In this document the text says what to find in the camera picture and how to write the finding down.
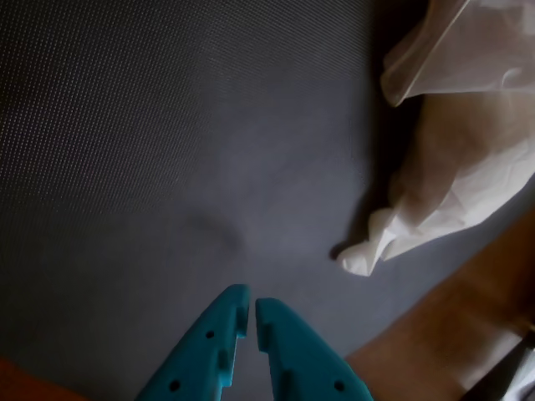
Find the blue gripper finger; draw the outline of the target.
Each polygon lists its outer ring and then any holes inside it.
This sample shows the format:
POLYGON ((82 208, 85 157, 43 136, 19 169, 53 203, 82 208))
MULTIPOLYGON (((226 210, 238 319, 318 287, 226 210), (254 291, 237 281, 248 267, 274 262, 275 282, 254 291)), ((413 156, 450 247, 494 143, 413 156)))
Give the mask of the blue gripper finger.
POLYGON ((249 288, 226 288, 195 320, 138 400, 213 401, 232 385, 237 340, 247 336, 249 288))
POLYGON ((290 307, 255 302, 257 343, 268 355, 275 400, 370 400, 365 383, 290 307))

